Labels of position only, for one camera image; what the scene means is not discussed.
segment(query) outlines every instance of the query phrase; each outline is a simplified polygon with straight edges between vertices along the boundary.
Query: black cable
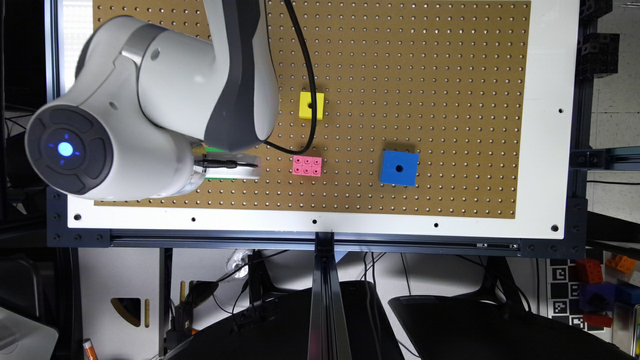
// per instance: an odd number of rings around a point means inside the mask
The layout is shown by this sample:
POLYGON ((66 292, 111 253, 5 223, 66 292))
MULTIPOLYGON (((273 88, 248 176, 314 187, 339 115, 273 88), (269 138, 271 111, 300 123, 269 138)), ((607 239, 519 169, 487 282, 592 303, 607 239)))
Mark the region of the black cable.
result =
POLYGON ((27 130, 27 128, 26 128, 24 125, 20 124, 19 122, 15 121, 15 120, 13 120, 13 119, 10 119, 10 118, 4 118, 4 119, 5 119, 6 121, 11 121, 11 122, 12 122, 12 123, 14 123, 15 125, 18 125, 18 126, 20 126, 21 128, 23 128, 23 129, 27 130))
POLYGON ((417 357, 418 359, 420 359, 420 355, 418 355, 418 354, 414 353, 413 351, 411 351, 411 349, 409 349, 409 348, 407 347, 407 345, 403 344, 403 343, 402 343, 402 341, 398 340, 398 344, 400 344, 400 346, 402 346, 403 348, 405 348, 405 350, 407 350, 407 351, 409 352, 409 354, 411 354, 411 355, 413 355, 413 356, 417 357))
POLYGON ((376 345, 376 351, 378 354, 378 360, 382 360, 382 353, 380 353, 380 341, 378 340, 378 334, 376 333, 376 328, 373 325, 373 316, 371 316, 371 292, 369 291, 369 284, 367 283, 367 253, 364 253, 362 257, 362 262, 364 263, 364 282, 365 288, 367 290, 367 315, 369 316, 369 326, 371 326, 371 331, 373 331, 373 341, 376 345))
POLYGON ((222 306, 220 306, 220 303, 218 303, 218 299, 216 299, 216 294, 211 294, 211 297, 213 298, 213 301, 216 303, 216 305, 218 305, 218 308, 220 308, 220 310, 226 312, 229 315, 232 315, 233 313, 225 308, 223 308, 222 306))
POLYGON ((640 185, 640 183, 626 183, 626 182, 619 182, 619 181, 601 181, 601 180, 587 180, 587 183, 606 184, 606 185, 632 185, 632 186, 640 185))
POLYGON ((538 315, 540 315, 540 259, 536 259, 536 302, 538 304, 538 315))
MULTIPOLYGON (((380 254, 377 258, 376 258, 376 262, 380 261, 380 259, 382 259, 383 256, 387 255, 386 252, 380 254)), ((373 266, 372 264, 369 264, 369 266, 366 268, 366 271, 369 271, 371 269, 371 266, 373 266)), ((360 280, 364 279, 364 274, 362 274, 362 276, 360 276, 360 280)))
MULTIPOLYGON (((254 261, 254 262, 265 261, 265 260, 267 260, 267 259, 271 259, 271 258, 272 258, 272 257, 274 257, 274 256, 278 256, 278 255, 280 255, 280 254, 284 254, 284 253, 286 253, 287 251, 289 251, 289 250, 282 250, 282 251, 278 251, 277 253, 273 253, 273 254, 271 254, 271 255, 269 255, 269 256, 265 256, 265 257, 263 257, 263 258, 260 258, 260 259, 258 259, 258 260, 256 260, 256 261, 254 261)), ((233 270, 232 272, 230 272, 230 273, 228 273, 228 274, 223 275, 222 277, 220 277, 220 278, 219 278, 218 280, 216 280, 215 282, 220 283, 220 282, 223 282, 223 281, 227 280, 228 278, 230 278, 230 277, 232 277, 233 275, 235 275, 238 271, 240 271, 242 268, 244 268, 244 267, 245 267, 245 266, 247 266, 247 265, 249 265, 249 264, 244 264, 244 265, 240 266, 239 268, 237 268, 237 269, 233 270)))
POLYGON ((409 273, 407 273, 407 264, 404 262, 404 254, 400 253, 400 259, 402 259, 402 268, 404 268, 404 278, 407 280, 407 290, 409 290, 409 296, 411 296, 411 285, 409 284, 409 273))
MULTIPOLYGON (((378 282, 376 281, 376 261, 373 257, 373 252, 371 252, 371 277, 373 278, 373 290, 375 291, 376 295, 378 294, 378 282)), ((380 331, 380 317, 378 316, 378 303, 377 301, 374 300, 373 303, 373 316, 376 319, 376 330, 378 331, 378 341, 380 341, 380 338, 382 337, 381 333, 382 331, 380 331)))
POLYGON ((302 56, 304 57, 304 62, 307 67, 309 91, 311 92, 311 129, 309 130, 309 138, 307 139, 307 143, 301 150, 290 150, 280 145, 274 144, 269 140, 266 140, 264 143, 276 150, 282 151, 283 153, 289 155, 302 155, 307 152, 309 148, 311 148, 313 138, 316 136, 316 126, 318 125, 318 99, 316 98, 316 78, 313 73, 313 63, 311 62, 311 55, 309 54, 309 49, 307 48, 307 42, 304 39, 304 34, 302 33, 302 28, 300 27, 300 23, 298 22, 296 12, 293 9, 293 4, 291 3, 291 0, 284 0, 284 5, 287 7, 287 12, 289 13, 289 18, 291 18, 291 24, 293 25, 293 29, 296 32, 298 43, 300 43, 300 50, 302 51, 302 56))
POLYGON ((525 294, 524 291, 522 291, 522 289, 520 289, 520 287, 518 285, 516 285, 514 282, 512 282, 512 281, 510 281, 508 279, 505 279, 502 276, 498 276, 498 274, 496 274, 493 271, 489 270, 488 267, 486 267, 485 265, 480 264, 479 262, 477 262, 475 260, 468 259, 468 258, 466 258, 464 256, 461 256, 461 255, 456 255, 456 256, 459 257, 460 259, 466 260, 466 261, 468 261, 468 262, 470 262, 472 264, 476 264, 476 265, 484 268, 485 271, 490 272, 493 276, 499 278, 501 281, 504 281, 504 282, 508 283, 509 285, 513 286, 522 295, 522 297, 524 298, 524 301, 527 303, 527 308, 529 309, 529 312, 531 312, 531 303, 529 302, 529 298, 527 297, 527 294, 525 294))

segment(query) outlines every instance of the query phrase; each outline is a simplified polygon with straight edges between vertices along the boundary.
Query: white frame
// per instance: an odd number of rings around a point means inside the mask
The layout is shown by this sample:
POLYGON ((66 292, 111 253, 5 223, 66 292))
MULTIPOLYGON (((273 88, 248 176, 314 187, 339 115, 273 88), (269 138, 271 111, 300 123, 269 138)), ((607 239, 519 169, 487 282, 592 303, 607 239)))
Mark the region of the white frame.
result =
POLYGON ((69 197, 68 226, 562 239, 579 6, 579 0, 532 0, 515 219, 112 207, 69 197), (81 214, 81 220, 74 220, 75 214, 81 214))

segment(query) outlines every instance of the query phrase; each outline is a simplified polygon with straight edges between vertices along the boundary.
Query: pink lego brick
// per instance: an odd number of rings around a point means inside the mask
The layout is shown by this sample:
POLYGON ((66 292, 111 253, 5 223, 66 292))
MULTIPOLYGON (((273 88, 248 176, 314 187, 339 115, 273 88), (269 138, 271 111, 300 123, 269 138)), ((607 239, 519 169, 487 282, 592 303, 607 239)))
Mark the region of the pink lego brick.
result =
POLYGON ((293 157, 293 174, 302 176, 320 176, 322 174, 322 158, 295 155, 293 157))

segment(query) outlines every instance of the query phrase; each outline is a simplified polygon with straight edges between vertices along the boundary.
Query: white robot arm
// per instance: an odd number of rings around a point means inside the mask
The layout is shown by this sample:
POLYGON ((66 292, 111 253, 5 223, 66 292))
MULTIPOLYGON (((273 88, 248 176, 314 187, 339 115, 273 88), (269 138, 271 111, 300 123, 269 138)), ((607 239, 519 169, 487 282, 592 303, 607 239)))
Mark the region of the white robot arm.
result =
POLYGON ((278 89, 264 2, 204 3, 213 46, 131 17, 93 34, 73 87, 27 128, 47 183, 93 200, 182 195, 205 178, 203 142, 235 153, 269 137, 278 89))

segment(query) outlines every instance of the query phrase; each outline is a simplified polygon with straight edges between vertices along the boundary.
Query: blue led light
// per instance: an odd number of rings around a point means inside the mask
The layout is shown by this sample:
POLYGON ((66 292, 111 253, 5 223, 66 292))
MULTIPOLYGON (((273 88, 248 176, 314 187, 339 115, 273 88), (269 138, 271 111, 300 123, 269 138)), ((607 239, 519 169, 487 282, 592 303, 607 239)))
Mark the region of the blue led light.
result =
POLYGON ((73 154, 73 146, 68 142, 63 141, 60 144, 58 144, 58 153, 60 153, 60 155, 65 157, 71 156, 71 154, 73 154))

